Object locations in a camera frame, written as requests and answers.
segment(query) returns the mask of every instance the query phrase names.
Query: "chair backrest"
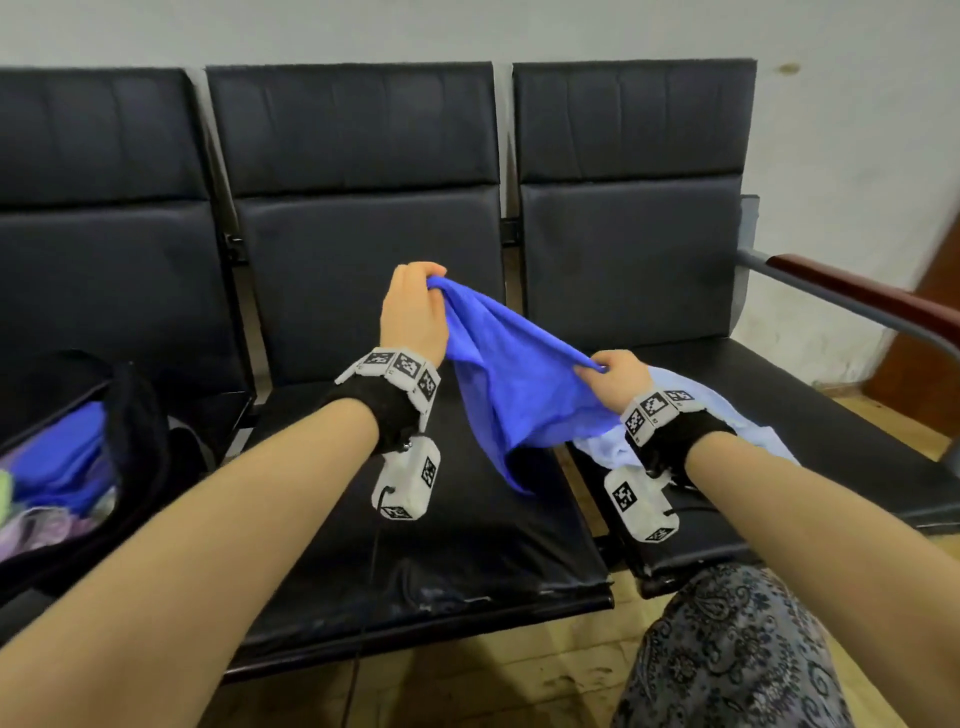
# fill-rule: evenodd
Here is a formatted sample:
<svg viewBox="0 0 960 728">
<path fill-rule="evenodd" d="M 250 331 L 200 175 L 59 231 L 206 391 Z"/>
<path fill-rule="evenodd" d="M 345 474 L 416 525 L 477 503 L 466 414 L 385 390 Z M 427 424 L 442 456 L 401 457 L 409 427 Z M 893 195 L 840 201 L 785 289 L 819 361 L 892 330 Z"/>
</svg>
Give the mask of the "chair backrest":
<svg viewBox="0 0 960 728">
<path fill-rule="evenodd" d="M 179 396 L 252 389 L 202 134 L 178 69 L 0 71 L 0 357 L 77 348 Z"/>
<path fill-rule="evenodd" d="M 375 346 L 399 263 L 503 299 L 489 63 L 207 78 L 275 384 L 333 379 Z"/>
<path fill-rule="evenodd" d="M 526 309 L 584 350 L 730 332 L 754 61 L 514 67 Z"/>
</svg>

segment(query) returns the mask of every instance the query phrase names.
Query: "wooden floor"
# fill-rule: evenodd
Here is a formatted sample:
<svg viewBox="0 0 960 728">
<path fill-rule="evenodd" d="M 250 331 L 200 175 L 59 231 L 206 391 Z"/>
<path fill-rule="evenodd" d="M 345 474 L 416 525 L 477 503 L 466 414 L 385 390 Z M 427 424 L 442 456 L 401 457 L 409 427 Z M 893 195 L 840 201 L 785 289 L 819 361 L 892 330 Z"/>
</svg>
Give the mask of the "wooden floor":
<svg viewBox="0 0 960 728">
<path fill-rule="evenodd" d="M 947 445 L 947 438 L 876 402 L 837 401 L 929 457 Z M 582 481 L 566 465 L 591 528 L 605 532 Z M 960 536 L 937 543 L 960 557 Z M 349 725 L 608 725 L 643 632 L 667 601 L 640 599 L 627 571 L 614 575 L 613 592 L 611 611 L 364 660 Z M 903 725 L 843 649 L 836 643 L 831 648 L 857 726 Z M 343 663 L 227 686 L 218 690 L 202 726 L 338 726 L 349 677 Z"/>
</svg>

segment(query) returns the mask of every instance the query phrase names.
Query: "wooden door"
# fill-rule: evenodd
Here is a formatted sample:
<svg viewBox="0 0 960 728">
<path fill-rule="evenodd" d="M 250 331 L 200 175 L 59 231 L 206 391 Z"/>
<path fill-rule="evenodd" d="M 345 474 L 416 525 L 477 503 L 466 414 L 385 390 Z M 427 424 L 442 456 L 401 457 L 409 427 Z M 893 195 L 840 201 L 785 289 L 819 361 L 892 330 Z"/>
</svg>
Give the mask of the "wooden door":
<svg viewBox="0 0 960 728">
<path fill-rule="evenodd" d="M 960 310 L 960 215 L 917 295 Z M 864 394 L 949 437 L 960 435 L 960 364 L 932 344 L 897 334 Z"/>
</svg>

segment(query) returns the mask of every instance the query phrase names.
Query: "patterned pants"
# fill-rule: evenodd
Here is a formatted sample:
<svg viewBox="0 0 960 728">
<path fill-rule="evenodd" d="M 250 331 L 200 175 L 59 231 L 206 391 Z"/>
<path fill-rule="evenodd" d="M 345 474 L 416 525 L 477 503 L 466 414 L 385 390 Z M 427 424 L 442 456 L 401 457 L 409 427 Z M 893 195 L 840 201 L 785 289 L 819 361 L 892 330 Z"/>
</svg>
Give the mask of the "patterned pants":
<svg viewBox="0 0 960 728">
<path fill-rule="evenodd" d="M 820 626 L 776 578 L 697 574 L 647 630 L 614 728 L 853 726 Z"/>
</svg>

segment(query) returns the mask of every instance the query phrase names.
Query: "hand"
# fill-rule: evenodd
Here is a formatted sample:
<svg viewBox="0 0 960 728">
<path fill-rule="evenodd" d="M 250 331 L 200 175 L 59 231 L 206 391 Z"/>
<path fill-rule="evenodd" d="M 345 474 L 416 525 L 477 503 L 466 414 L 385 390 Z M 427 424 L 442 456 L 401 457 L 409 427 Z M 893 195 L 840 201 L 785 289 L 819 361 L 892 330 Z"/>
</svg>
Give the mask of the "hand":
<svg viewBox="0 0 960 728">
<path fill-rule="evenodd" d="M 380 346 L 404 347 L 439 367 L 446 354 L 444 294 L 426 289 L 427 276 L 445 276 L 437 263 L 398 265 L 380 313 Z"/>
<path fill-rule="evenodd" d="M 634 397 L 657 386 L 650 377 L 650 368 L 632 352 L 597 352 L 591 359 L 606 366 L 607 372 L 601 374 L 588 367 L 573 369 L 593 390 L 597 399 L 618 415 L 623 413 Z"/>
</svg>

